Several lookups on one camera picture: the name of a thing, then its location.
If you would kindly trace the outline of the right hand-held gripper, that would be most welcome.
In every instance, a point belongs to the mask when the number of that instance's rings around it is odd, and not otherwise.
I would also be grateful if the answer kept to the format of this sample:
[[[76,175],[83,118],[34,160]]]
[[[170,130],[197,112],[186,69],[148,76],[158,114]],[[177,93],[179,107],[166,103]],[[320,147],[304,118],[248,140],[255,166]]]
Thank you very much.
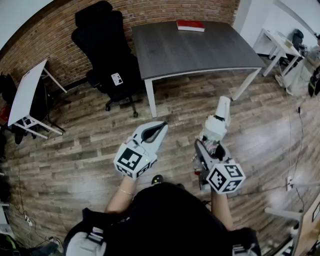
[[[239,189],[246,176],[225,146],[218,144],[214,155],[208,152],[199,139],[195,140],[194,147],[194,173],[198,177],[201,191],[213,189],[217,194],[229,194]]]

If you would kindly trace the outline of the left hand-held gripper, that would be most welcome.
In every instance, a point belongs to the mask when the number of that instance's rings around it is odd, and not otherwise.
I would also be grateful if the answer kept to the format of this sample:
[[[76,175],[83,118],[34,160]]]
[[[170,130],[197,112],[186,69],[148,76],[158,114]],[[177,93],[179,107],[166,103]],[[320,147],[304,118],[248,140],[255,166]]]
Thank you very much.
[[[116,170],[137,180],[157,161],[157,151],[167,132],[165,121],[152,121],[140,125],[133,136],[129,136],[113,160]]]

